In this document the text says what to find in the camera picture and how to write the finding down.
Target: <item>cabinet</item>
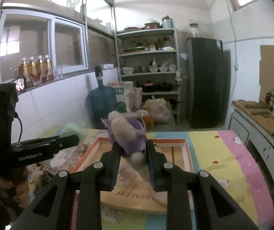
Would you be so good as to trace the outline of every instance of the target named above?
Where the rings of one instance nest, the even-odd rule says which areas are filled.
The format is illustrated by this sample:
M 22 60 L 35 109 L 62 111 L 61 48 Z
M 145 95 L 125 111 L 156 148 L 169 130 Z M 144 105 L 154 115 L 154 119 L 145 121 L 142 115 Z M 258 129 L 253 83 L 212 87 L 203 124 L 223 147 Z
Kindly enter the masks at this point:
M 253 144 L 268 169 L 270 180 L 274 182 L 274 137 L 267 134 L 244 111 L 236 106 L 234 108 L 229 130 L 234 131 L 246 147 Z
M 243 144 L 246 144 L 249 137 L 249 131 L 235 117 L 231 120 L 230 130 L 236 133 Z

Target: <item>metal shelf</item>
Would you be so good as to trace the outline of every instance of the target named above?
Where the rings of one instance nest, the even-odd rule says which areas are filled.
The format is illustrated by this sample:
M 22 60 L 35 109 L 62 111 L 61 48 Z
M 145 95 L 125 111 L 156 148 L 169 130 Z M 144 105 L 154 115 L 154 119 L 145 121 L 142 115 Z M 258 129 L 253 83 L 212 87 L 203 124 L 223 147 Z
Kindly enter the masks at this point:
M 131 37 L 142 37 L 142 36 L 150 36 L 150 35 L 173 35 L 174 28 L 165 29 L 165 28 L 155 28 L 155 29 L 142 29 L 136 31 L 130 31 L 125 33 L 117 34 L 119 39 L 126 39 Z
M 157 53 L 177 53 L 177 50 L 155 50 L 155 51 L 142 51 L 142 52 L 135 52 L 135 53 L 131 52 L 131 53 L 119 54 L 118 57 L 129 57 L 129 56 L 157 54 Z
M 163 94 L 178 94 L 178 91 L 170 91 L 170 92 L 152 92 L 152 93 L 142 93 L 142 95 L 163 95 Z
M 169 74 L 169 73 L 176 73 L 175 72 L 153 72 L 153 73 L 132 73 L 132 74 L 121 74 L 121 77 L 131 77 L 131 76 L 139 76 L 139 75 L 150 75 L 150 74 Z

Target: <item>human hand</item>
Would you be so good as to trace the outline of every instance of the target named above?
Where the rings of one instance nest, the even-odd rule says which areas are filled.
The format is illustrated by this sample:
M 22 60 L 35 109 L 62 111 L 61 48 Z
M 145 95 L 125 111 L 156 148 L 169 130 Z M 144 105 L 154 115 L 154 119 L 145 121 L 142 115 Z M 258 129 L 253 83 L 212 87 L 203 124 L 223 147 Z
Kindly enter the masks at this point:
M 26 180 L 28 176 L 27 169 L 20 174 L 19 182 L 13 183 L 0 176 L 0 205 L 17 204 L 21 208 L 26 208 L 29 205 L 29 183 Z M 15 187 L 16 195 L 9 198 L 6 190 Z

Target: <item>cable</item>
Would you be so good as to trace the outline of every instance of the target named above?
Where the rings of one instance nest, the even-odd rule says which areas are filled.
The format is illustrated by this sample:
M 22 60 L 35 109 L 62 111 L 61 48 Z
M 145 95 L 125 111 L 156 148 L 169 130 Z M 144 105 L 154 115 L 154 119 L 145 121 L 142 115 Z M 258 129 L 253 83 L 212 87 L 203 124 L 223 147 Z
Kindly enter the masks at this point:
M 229 14 L 230 14 L 230 21 L 231 21 L 231 26 L 232 26 L 233 34 L 234 34 L 234 45 L 235 45 L 235 67 L 234 67 L 235 68 L 235 78 L 234 78 L 234 85 L 233 85 L 232 91 L 230 92 L 230 99 L 229 99 L 229 106 L 230 106 L 231 103 L 232 103 L 232 100 L 233 100 L 233 95 L 234 95 L 235 86 L 236 86 L 237 71 L 238 71 L 237 66 L 238 66 L 238 63 L 237 63 L 236 33 L 235 33 L 235 30 L 234 30 L 234 25 L 233 25 L 233 21 L 232 21 L 232 15 L 231 15 L 229 4 L 227 3 L 227 0 L 225 0 L 225 2 L 226 2 L 226 5 L 227 5 L 227 9 L 229 11 Z
M 19 118 L 19 115 L 18 115 L 17 112 L 14 112 L 14 117 L 17 118 L 19 120 L 19 122 L 20 122 L 21 131 L 20 131 L 20 136 L 19 136 L 19 140 L 18 140 L 18 142 L 20 142 L 21 136 L 22 136 L 22 131 L 23 131 L 23 126 L 22 126 L 21 119 Z
M 21 126 L 20 136 L 19 136 L 19 140 L 18 140 L 18 142 L 20 142 L 21 136 L 22 136 L 23 127 L 22 127 L 22 122 L 21 122 L 21 119 L 19 118 L 19 116 L 17 117 L 17 119 L 19 120 L 20 126 Z

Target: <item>refrigerator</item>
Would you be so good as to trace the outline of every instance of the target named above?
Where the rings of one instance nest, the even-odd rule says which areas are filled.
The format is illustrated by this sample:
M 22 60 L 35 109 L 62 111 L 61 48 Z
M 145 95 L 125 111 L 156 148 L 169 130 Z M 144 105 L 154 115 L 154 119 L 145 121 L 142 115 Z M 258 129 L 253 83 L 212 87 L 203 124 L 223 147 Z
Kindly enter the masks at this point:
M 224 124 L 230 92 L 230 65 L 220 40 L 189 38 L 187 55 L 187 113 L 192 128 Z

